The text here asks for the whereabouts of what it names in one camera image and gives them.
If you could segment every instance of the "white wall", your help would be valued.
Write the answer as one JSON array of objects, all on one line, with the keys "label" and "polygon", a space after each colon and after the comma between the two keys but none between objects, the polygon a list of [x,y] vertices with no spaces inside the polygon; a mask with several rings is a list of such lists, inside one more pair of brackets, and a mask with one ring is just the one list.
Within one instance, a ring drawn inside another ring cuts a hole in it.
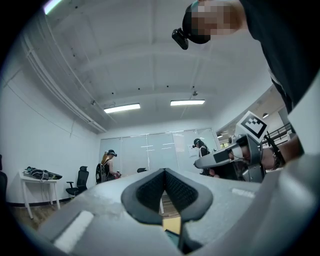
[{"label": "white wall", "polygon": [[98,135],[99,139],[110,139],[118,137],[135,136],[141,134],[156,134],[165,132],[175,132],[182,130],[211,128],[212,121],[205,119],[184,119],[169,122],[152,123],[145,125],[127,126],[110,129]]},{"label": "white wall", "polygon": [[[77,181],[88,166],[87,187],[95,184],[99,161],[97,135],[46,90],[18,45],[1,74],[0,154],[8,177],[7,201],[23,203],[19,173],[31,166],[62,175],[57,196],[69,197],[67,181]],[[47,186],[27,183],[30,203],[49,201]]]},{"label": "white wall", "polygon": [[282,121],[282,119],[277,111],[270,114],[263,121],[268,125],[268,132],[269,133],[272,133],[275,130],[284,126],[284,122]]},{"label": "white wall", "polygon": [[250,86],[236,87],[235,90],[239,91],[238,96],[224,99],[220,107],[213,110],[212,130],[217,132],[239,115],[246,113],[246,110],[261,97],[271,85],[272,82],[266,64],[264,72],[259,73]]}]

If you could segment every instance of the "black strap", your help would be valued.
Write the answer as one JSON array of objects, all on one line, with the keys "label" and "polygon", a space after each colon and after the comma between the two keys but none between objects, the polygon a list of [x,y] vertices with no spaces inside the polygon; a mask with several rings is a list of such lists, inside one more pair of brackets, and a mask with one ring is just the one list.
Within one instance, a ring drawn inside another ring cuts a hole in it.
[{"label": "black strap", "polygon": [[282,166],[285,165],[286,161],[284,159],[284,156],[281,154],[280,149],[278,148],[278,146],[275,144],[274,140],[270,137],[267,137],[266,135],[264,135],[264,138],[268,141],[268,143],[273,147],[274,153],[275,155],[279,158],[280,163]]}]

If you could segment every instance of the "black cushion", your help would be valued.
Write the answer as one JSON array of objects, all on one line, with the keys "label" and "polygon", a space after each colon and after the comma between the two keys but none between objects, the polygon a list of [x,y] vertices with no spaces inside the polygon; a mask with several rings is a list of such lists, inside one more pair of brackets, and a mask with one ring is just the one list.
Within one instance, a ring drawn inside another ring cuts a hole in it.
[{"label": "black cushion", "polygon": [[67,188],[65,191],[67,191],[70,195],[73,195],[73,196],[75,196],[76,195],[76,193],[78,194],[78,192],[79,192],[79,188],[77,188],[77,187],[70,187],[70,188]]}]

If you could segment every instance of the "backpack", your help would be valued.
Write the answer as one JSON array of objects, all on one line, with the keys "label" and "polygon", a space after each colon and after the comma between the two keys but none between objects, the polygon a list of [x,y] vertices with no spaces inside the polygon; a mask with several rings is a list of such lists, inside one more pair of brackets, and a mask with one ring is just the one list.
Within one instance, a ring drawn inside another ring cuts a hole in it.
[{"label": "backpack", "polygon": [[101,163],[98,163],[95,169],[95,183],[100,184],[105,181],[107,181],[105,167]]},{"label": "backpack", "polygon": [[26,173],[32,175],[33,178],[38,180],[60,180],[62,178],[62,175],[47,171],[47,170],[41,170],[34,167],[28,166],[26,169]]}]

